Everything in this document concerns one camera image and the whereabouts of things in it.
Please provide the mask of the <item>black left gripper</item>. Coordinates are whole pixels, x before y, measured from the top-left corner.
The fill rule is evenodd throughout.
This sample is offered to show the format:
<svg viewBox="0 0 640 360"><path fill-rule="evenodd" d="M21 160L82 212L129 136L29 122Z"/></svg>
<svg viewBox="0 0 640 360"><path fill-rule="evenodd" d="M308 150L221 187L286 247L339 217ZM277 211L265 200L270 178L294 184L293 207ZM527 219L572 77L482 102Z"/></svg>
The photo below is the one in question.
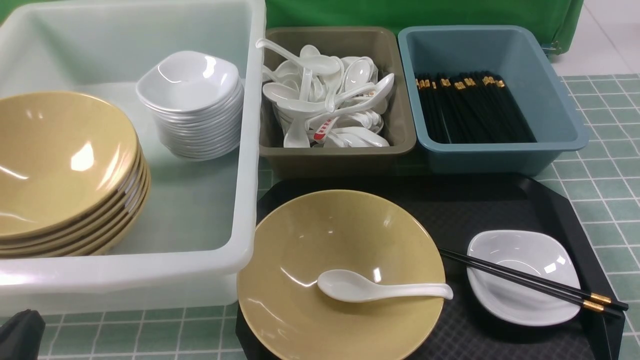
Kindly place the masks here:
<svg viewBox="0 0 640 360"><path fill-rule="evenodd" d="M26 309L14 314L0 328L2 360L36 360L46 322L37 310Z"/></svg>

